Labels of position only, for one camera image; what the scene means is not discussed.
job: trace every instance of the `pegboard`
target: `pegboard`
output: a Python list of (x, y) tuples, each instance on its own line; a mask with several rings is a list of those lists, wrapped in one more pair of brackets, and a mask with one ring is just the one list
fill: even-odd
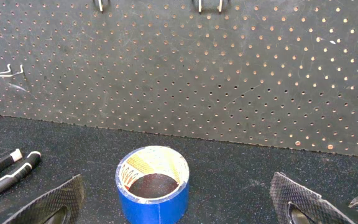
[(358, 0), (0, 1), (0, 114), (358, 155)]

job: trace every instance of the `speckled black surface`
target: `speckled black surface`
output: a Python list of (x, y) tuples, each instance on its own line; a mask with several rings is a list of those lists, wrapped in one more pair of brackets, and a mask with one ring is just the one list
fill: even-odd
[(149, 145), (172, 147), (189, 164), (189, 204), (180, 223), (277, 223), (269, 195), (275, 171), (337, 203), (358, 196), (358, 157), (0, 117), (0, 157), (15, 148), (42, 153), (40, 165), (0, 195), (0, 212), (82, 174), (86, 197), (78, 223), (124, 223), (116, 166)]

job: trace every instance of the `pliers handle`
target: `pliers handle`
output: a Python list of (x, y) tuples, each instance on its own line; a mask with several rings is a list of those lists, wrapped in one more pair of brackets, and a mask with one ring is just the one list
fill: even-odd
[[(0, 158), (0, 172), (22, 157), (16, 150), (10, 155)], [(40, 161), (41, 153), (37, 151), (30, 154), (22, 161), (18, 168), (0, 178), (0, 193), (23, 179)]]

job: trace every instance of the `blue tape roll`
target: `blue tape roll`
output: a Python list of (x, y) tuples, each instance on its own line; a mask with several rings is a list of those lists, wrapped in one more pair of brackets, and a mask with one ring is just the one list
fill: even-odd
[[(128, 191), (137, 179), (154, 173), (172, 177), (178, 182), (178, 187), (160, 198), (142, 198)], [(121, 160), (116, 170), (116, 185), (125, 217), (134, 224), (179, 221), (187, 208), (188, 178), (186, 160), (169, 147), (147, 146), (132, 151)]]

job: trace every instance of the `tape roll rim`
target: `tape roll rim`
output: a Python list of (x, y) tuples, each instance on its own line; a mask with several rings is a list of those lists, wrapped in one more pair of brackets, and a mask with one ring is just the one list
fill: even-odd
[[(122, 167), (123, 163), (125, 163), (128, 160), (129, 157), (133, 156), (138, 151), (141, 151), (141, 150), (144, 150), (144, 149), (147, 149), (150, 147), (164, 148), (164, 149), (171, 150), (174, 153), (178, 154), (181, 158), (183, 158), (183, 162), (184, 162), (184, 165), (185, 165), (186, 171), (187, 171), (186, 179), (183, 180), (183, 182), (178, 183), (179, 185), (174, 191), (172, 191), (171, 193), (164, 195), (163, 197), (160, 197), (160, 198), (142, 198), (142, 197), (139, 197), (139, 196), (136, 196), (136, 195), (130, 193), (125, 188), (125, 186), (123, 186), (121, 184), (121, 180), (119, 177), (121, 167)], [(141, 148), (131, 151), (124, 158), (121, 159), (121, 161), (118, 164), (117, 169), (116, 169), (115, 180), (116, 180), (116, 186), (117, 186), (118, 190), (120, 191), (121, 194), (123, 194), (123, 196), (125, 196), (125, 198), (128, 198), (129, 200), (136, 202), (136, 203), (148, 205), (148, 204), (158, 204), (158, 203), (166, 202), (166, 201), (169, 201), (169, 200), (175, 198), (177, 195), (179, 195), (186, 188), (188, 181), (189, 181), (189, 177), (190, 177), (190, 170), (188, 167), (188, 163), (187, 163), (186, 159), (178, 151), (176, 151), (170, 147), (167, 147), (167, 146), (145, 146), (145, 147), (141, 147)]]

